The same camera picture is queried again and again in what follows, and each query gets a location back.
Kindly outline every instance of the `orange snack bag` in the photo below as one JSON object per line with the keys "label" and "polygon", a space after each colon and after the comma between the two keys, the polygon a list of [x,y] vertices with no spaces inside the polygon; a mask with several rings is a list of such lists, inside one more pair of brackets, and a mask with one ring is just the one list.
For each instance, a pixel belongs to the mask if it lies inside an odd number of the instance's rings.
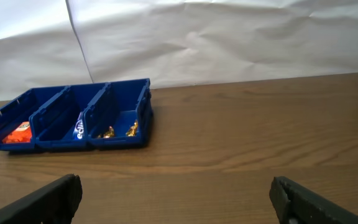
{"label": "orange snack bag", "polygon": [[20,142],[31,142],[31,129],[30,122],[24,121],[21,125],[16,128],[13,132],[8,134],[2,142],[6,143],[20,143]]}

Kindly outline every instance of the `wooden table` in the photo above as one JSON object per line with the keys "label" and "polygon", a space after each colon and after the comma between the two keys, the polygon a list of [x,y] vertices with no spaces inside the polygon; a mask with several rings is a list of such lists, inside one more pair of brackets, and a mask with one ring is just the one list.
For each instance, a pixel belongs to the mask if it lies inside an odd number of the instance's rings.
{"label": "wooden table", "polygon": [[358,214],[358,73],[152,90],[152,106],[143,149],[0,152],[0,208],[74,173],[73,223],[278,223],[285,175]]}

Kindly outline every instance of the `blue bin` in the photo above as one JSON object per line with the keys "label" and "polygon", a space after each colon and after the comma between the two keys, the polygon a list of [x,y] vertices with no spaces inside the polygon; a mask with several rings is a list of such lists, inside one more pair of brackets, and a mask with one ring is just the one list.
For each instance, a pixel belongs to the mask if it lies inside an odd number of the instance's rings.
{"label": "blue bin", "polygon": [[[33,88],[0,109],[1,151],[54,151],[63,148],[144,145],[149,140],[150,80]],[[138,121],[136,135],[126,132]],[[23,121],[31,142],[3,144]],[[115,137],[98,138],[109,126]],[[74,138],[75,128],[80,130]]]}

